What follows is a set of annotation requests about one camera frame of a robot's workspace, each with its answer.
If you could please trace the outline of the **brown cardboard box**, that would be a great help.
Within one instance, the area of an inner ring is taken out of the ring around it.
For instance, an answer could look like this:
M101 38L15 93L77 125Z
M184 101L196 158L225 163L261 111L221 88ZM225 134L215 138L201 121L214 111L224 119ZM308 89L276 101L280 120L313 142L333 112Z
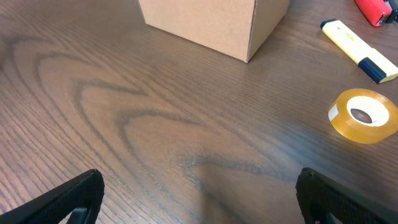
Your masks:
M249 62L289 0L140 0L146 24Z

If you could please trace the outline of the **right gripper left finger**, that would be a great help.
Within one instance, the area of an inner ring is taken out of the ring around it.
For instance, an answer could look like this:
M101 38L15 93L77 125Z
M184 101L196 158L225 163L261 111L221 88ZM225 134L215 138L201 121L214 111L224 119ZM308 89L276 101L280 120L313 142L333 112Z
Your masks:
M104 197L104 180L97 169L88 170L20 207L1 215L1 223L94 224Z

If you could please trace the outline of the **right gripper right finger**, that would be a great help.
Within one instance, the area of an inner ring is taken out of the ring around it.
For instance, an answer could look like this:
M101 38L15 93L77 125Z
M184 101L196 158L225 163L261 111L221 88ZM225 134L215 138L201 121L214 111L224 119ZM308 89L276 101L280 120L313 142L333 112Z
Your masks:
M296 197L306 224L397 223L397 212L305 167L298 176Z

